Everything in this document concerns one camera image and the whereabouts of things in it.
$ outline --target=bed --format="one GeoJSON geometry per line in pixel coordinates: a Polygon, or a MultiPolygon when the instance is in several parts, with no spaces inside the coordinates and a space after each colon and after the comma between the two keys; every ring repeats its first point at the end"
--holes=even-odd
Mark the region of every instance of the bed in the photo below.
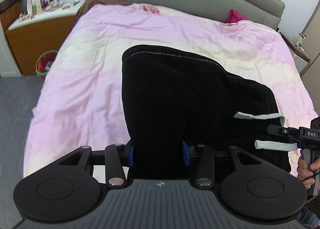
{"type": "MultiPolygon", "coordinates": [[[[275,31],[279,0],[125,0],[84,14],[46,77],[25,146],[24,176],[81,145],[102,150],[130,139],[121,101],[121,56],[138,44],[206,56],[228,72],[267,85],[285,126],[317,117],[293,58],[275,31]],[[250,21],[225,24],[234,9],[250,21]]],[[[296,175],[299,152],[289,152],[296,175]]]]}

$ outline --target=gray ribbed panel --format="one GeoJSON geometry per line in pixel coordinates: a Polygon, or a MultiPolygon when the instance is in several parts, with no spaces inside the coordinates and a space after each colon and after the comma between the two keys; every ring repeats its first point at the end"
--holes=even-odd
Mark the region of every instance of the gray ribbed panel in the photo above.
{"type": "Polygon", "coordinates": [[[111,190],[90,214],[64,224],[41,225],[23,221],[18,229],[304,229],[298,221],[257,225],[227,212],[212,192],[190,186],[188,181],[134,180],[122,190],[111,190]]]}

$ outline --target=black corduroy fabric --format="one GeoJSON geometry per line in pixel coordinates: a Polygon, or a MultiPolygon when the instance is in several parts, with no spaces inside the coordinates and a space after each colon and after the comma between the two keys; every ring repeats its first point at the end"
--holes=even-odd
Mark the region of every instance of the black corduroy fabric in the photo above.
{"type": "Polygon", "coordinates": [[[268,124],[281,125],[279,118],[234,118],[237,112],[278,112],[265,85],[209,58],[163,46],[131,47],[122,61],[124,116],[135,147],[132,177],[184,177],[181,139],[215,150],[236,145],[290,171],[287,152],[254,147],[257,139],[284,142],[266,131],[268,124]]]}

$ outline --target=bedspread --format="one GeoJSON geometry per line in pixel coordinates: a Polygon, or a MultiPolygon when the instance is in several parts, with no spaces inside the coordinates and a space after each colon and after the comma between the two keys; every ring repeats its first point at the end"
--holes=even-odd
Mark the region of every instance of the bedspread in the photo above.
{"type": "MultiPolygon", "coordinates": [[[[286,127],[308,127],[317,117],[289,49],[274,30],[250,21],[223,24],[161,6],[98,4],[79,19],[46,77],[30,123],[24,176],[81,145],[102,150],[127,143],[121,57],[138,44],[197,53],[265,84],[286,127]]],[[[293,175],[298,156],[298,151],[289,153],[293,175]]]]}

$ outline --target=bedside table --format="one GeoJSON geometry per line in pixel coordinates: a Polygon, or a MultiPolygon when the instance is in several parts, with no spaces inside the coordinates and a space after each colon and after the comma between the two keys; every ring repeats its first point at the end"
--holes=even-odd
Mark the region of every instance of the bedside table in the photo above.
{"type": "Polygon", "coordinates": [[[59,50],[76,22],[85,0],[69,9],[43,12],[33,19],[10,25],[6,34],[13,55],[24,76],[35,75],[36,62],[46,51],[59,50]]]}
{"type": "Polygon", "coordinates": [[[289,40],[281,32],[280,32],[280,35],[283,38],[284,42],[289,47],[289,50],[290,50],[291,55],[293,57],[294,63],[296,65],[296,68],[297,68],[297,70],[298,70],[298,72],[300,74],[302,72],[302,70],[311,61],[311,59],[308,57],[308,55],[305,52],[300,50],[291,40],[289,40]]]}

